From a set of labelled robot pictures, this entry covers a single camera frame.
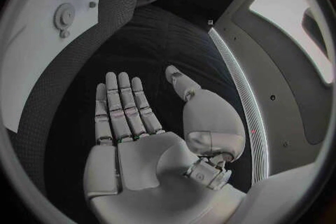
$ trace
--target circular gear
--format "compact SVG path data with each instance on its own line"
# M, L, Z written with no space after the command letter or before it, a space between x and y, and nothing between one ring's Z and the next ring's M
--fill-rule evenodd
M69 28L74 20L74 6L70 3L64 3L58 6L54 14L54 25L57 29L65 30Z

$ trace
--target black carpet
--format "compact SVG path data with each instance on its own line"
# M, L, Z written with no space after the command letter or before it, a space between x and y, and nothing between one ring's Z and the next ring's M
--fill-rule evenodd
M166 81L165 68L173 64L235 107L245 123L241 102L229 72L208 34L158 7L136 10L121 28L91 57L72 82L61 102L45 155L48 198L78 223L95 223L83 194L86 158L95 144L95 91L106 72L125 71L141 78L148 101L166 131L183 136L180 100ZM247 192L251 182L249 137L239 160L232 163L230 183Z

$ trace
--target white robot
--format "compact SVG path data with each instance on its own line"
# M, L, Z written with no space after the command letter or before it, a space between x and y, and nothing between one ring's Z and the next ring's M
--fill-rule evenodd
M97 86L84 189L102 223L222 223L244 196L225 169L245 148L238 113L174 66L166 78L186 102L184 140L162 129L138 77L109 72Z

